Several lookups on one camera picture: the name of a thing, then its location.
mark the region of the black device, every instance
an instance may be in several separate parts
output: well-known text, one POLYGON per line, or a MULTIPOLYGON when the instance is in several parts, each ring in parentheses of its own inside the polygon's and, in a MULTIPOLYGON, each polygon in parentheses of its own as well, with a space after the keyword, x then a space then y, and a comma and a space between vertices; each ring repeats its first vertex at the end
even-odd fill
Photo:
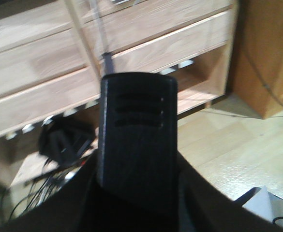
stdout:
POLYGON ((99 149, 46 202, 0 232, 283 232, 232 202, 177 152, 177 83, 107 75, 99 149))
POLYGON ((55 117, 44 125, 39 137, 39 153, 60 166, 71 166, 95 139, 92 125, 68 117, 55 117))

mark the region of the wooden shelf unit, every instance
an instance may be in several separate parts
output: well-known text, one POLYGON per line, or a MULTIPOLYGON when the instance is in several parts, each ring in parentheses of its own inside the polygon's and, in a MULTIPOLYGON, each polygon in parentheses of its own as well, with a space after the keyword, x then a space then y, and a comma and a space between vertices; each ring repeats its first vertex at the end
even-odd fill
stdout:
POLYGON ((283 107, 283 1, 242 1, 237 26, 231 88, 262 118, 283 107))
MULTIPOLYGON (((41 174, 44 159, 35 146, 41 122, 97 100, 102 77, 99 30, 86 0, 27 0, 26 6, 22 2, 0 6, 4 186, 41 174), (22 134, 27 124, 36 127, 22 134), (15 131, 15 138, 5 139, 15 131)), ((238 1, 142 0, 132 6, 133 2, 115 6, 98 0, 115 70, 159 73, 193 59, 193 65, 170 73, 179 83, 178 114, 223 95, 238 1)), ((90 109, 82 112, 77 114, 86 119, 90 109)))

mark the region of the floor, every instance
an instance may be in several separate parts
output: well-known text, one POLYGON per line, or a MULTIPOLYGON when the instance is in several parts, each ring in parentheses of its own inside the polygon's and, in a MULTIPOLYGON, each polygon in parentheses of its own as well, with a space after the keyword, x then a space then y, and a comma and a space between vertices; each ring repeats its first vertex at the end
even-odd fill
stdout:
POLYGON ((178 121, 178 149, 232 200, 266 186, 283 198, 283 111, 259 119, 237 96, 178 121))

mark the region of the wooden drawer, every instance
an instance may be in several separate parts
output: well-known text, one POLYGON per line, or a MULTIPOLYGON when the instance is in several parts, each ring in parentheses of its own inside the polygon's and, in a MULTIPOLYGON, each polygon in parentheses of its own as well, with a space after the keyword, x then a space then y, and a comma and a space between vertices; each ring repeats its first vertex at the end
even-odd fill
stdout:
MULTIPOLYGON (((135 0, 128 0, 121 4, 113 4, 111 0, 97 0, 98 8, 101 16, 106 16, 112 14, 116 11, 123 10, 125 8, 131 7, 134 4, 135 0)), ((77 14, 82 23, 87 23, 93 20, 91 8, 88 0, 72 0, 73 4, 76 7, 77 14)))
POLYGON ((0 6, 0 52, 70 27, 59 1, 15 0, 0 6))
POLYGON ((231 11, 225 11, 113 56, 117 72, 159 72, 161 67, 204 50, 223 45, 229 38, 231 11))
MULTIPOLYGON (((147 0, 103 17, 109 51, 114 53, 150 41, 190 25, 227 7, 230 0, 147 0)), ((86 37, 95 55, 103 53, 97 25, 85 25, 86 37)))
POLYGON ((93 69, 84 68, 2 98, 0 136, 85 104, 98 94, 93 69))
POLYGON ((0 97, 85 67, 71 30, 0 53, 0 97))

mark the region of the ventilation slot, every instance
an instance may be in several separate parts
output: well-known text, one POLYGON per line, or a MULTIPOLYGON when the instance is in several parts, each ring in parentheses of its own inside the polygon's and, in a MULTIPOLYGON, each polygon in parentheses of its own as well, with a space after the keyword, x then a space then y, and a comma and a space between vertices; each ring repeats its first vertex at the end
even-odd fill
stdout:
POLYGON ((164 99, 159 95, 144 94, 144 93, 126 93, 118 96, 120 100, 135 100, 148 102, 163 102, 164 99))
POLYGON ((150 107, 148 105, 128 105, 116 109, 117 113, 144 113, 152 115, 162 115, 163 111, 158 107, 150 107))
POLYGON ((150 119, 138 119, 138 118, 128 118, 128 119, 120 119, 115 122, 116 127, 123 127, 129 125, 144 125, 150 127, 162 127, 163 124, 160 121, 150 120, 150 119))

